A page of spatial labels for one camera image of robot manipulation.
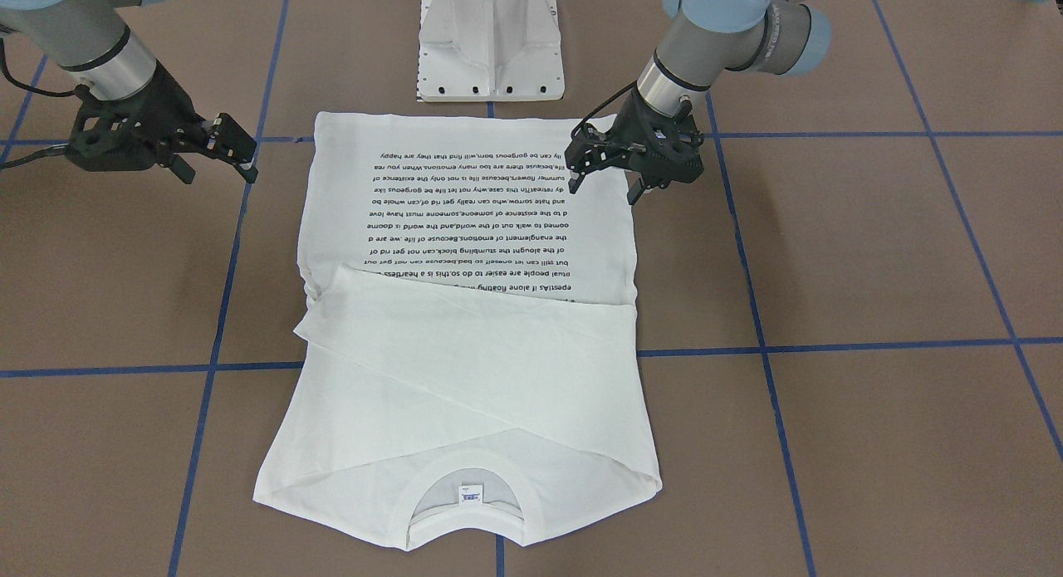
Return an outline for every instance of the white mounting bracket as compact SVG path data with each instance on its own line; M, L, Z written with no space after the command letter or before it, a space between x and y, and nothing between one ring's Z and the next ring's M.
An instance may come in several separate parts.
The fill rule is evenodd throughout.
M423 101L543 101L564 94L557 0L421 0Z

